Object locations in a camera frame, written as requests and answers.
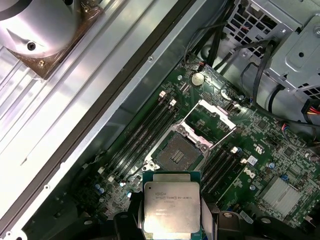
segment green circuit board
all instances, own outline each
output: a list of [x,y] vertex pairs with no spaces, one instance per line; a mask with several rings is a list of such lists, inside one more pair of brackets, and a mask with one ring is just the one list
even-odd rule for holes
[[[85,185],[74,191],[74,198],[93,216],[107,218],[126,210],[130,203],[130,192],[142,190],[141,170],[147,154],[154,146],[158,146],[152,153],[156,162],[176,133],[171,132],[159,143],[161,137],[203,99],[210,105],[225,110],[228,118],[236,125],[236,130],[209,152],[206,161],[198,149],[185,153],[195,157],[194,162],[184,170],[204,171],[202,164],[205,162],[209,166],[214,161],[213,157],[221,149],[226,149],[232,166],[219,175],[221,177],[217,178],[218,185],[208,187],[205,183],[202,184],[202,190],[216,200],[221,210],[241,213],[247,218],[247,222],[260,215],[269,215],[292,227],[299,227],[320,200],[319,164],[309,161],[308,155],[311,153],[308,150],[296,148],[286,142],[281,123],[257,112],[250,99],[210,67],[203,68],[201,74],[205,81],[201,86],[195,87],[191,78],[197,69],[198,66],[180,63],[171,72],[110,149],[101,155],[99,172],[90,176]],[[231,131],[219,116],[203,106],[195,108],[185,122],[198,136],[212,144]],[[305,144],[292,132],[287,131],[287,134],[296,145]],[[237,153],[230,153],[233,147],[236,147]],[[179,160],[183,158],[183,152],[178,154]],[[266,200],[271,194],[267,190],[272,190],[277,178],[280,180],[276,183],[285,185],[288,197],[291,196],[289,194],[296,195],[296,202],[291,203],[293,206],[289,210],[272,205]]]

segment chipset heatsink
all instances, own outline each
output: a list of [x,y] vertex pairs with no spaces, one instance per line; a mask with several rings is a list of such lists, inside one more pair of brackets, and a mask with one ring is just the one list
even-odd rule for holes
[[259,197],[285,217],[298,203],[301,194],[281,178],[274,176]]

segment mounting screw hole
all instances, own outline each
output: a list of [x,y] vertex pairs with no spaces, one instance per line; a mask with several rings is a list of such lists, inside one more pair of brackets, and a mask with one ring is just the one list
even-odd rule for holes
[[26,46],[29,51],[33,51],[36,49],[36,44],[34,42],[29,42]]
[[70,6],[74,3],[74,0],[64,0],[65,5]]

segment motherboard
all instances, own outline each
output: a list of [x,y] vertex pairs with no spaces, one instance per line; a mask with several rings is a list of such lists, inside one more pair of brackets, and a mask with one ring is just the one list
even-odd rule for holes
[[143,189],[143,171],[200,171],[201,193],[222,211],[250,224],[267,215],[304,228],[319,207],[319,157],[288,130],[289,143],[282,124],[211,67],[180,63],[72,195],[107,219]]

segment wire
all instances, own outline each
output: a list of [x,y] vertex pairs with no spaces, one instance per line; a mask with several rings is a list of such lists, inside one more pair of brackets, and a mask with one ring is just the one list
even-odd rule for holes
[[129,181],[129,178],[132,178],[134,175],[136,175],[147,164],[148,164],[147,162],[143,163],[134,173],[127,176],[125,179],[125,182],[127,183]]
[[316,114],[320,114],[320,111],[316,110],[314,107],[310,107],[310,111]]
[[227,22],[222,22],[222,23],[216,23],[216,24],[213,24],[213,25],[209,25],[209,26],[204,26],[204,27],[200,27],[198,28],[194,34],[192,35],[192,37],[190,38],[188,44],[186,45],[185,47],[185,50],[184,50],[184,55],[183,55],[183,62],[184,64],[186,65],[198,65],[199,62],[188,62],[187,61],[187,55],[189,53],[189,49],[193,43],[193,40],[195,39],[197,33],[199,33],[200,31],[202,30],[205,30],[205,29],[214,29],[214,28],[217,28],[217,27],[220,27],[220,26],[225,26],[226,24],[228,24]]
[[284,89],[285,89],[285,87],[282,86],[281,84],[278,84],[278,85],[275,87],[275,90],[274,90],[273,93],[271,94],[270,99],[269,99],[269,102],[268,102],[268,111],[269,111],[270,113],[272,113],[272,106],[273,106],[273,104],[274,104],[274,100],[275,100],[276,95],[277,95],[280,91],[282,91],[282,90],[284,90]]
[[244,70],[241,72],[240,74],[240,83],[241,83],[241,88],[242,90],[245,92],[245,87],[244,87],[244,75],[245,72],[248,71],[248,69],[251,67],[251,65],[255,66],[256,68],[258,68],[259,66],[257,64],[255,64],[254,62],[249,62],[249,64],[244,68]]
[[283,121],[283,122],[288,123],[288,124],[295,124],[295,125],[305,126],[305,127],[309,127],[309,128],[320,128],[320,125],[317,125],[317,124],[310,124],[310,123],[307,123],[307,122],[294,121],[294,120],[290,120],[290,119],[286,119],[286,118],[280,117],[278,115],[275,115],[275,114],[267,111],[266,109],[264,109],[263,107],[261,107],[257,103],[257,96],[258,96],[258,90],[259,90],[261,77],[262,77],[264,69],[266,68],[266,66],[268,64],[268,61],[269,61],[269,59],[271,57],[273,48],[274,48],[273,42],[270,41],[266,46],[266,50],[265,50],[265,53],[263,55],[262,61],[261,61],[260,65],[259,65],[259,67],[258,67],[258,71],[256,73],[256,76],[255,76],[255,79],[254,79],[254,82],[253,82],[253,94],[252,94],[253,95],[253,97],[252,97],[253,98],[253,101],[252,101],[253,106],[258,111],[264,113],[265,115],[270,116],[270,117],[275,118],[275,119],[278,119],[278,120]]
[[304,146],[299,146],[295,143],[292,143],[291,140],[289,139],[289,137],[287,136],[286,134],[286,130],[288,130],[289,126],[287,124],[283,124],[282,128],[281,128],[281,131],[282,131],[282,135],[284,137],[284,139],[293,147],[295,148],[298,148],[298,149],[314,149],[314,148],[319,148],[320,147],[320,143],[316,143],[314,145],[311,145],[311,146],[307,146],[307,145],[304,145]]
[[[235,7],[236,7],[236,5],[234,4],[234,1],[230,0],[228,5],[225,8],[225,12],[221,16],[223,22],[227,21],[230,18]],[[213,40],[211,43],[211,48],[209,51],[209,55],[206,60],[207,64],[211,67],[214,65],[214,61],[217,58],[218,49],[219,49],[219,45],[220,45],[223,31],[224,31],[224,27],[220,26],[216,29],[216,31],[214,33]]]
[[231,57],[232,55],[241,50],[241,49],[250,49],[250,48],[256,48],[256,47],[266,47],[267,44],[268,44],[268,40],[263,40],[263,41],[257,41],[257,42],[252,42],[252,43],[248,43],[248,44],[244,44],[244,45],[240,45],[240,46],[237,46],[233,49],[233,53],[232,52],[229,52],[222,60],[221,62],[219,62],[215,67],[214,67],[214,70],[218,70],[219,68],[222,67],[223,64],[225,64]]

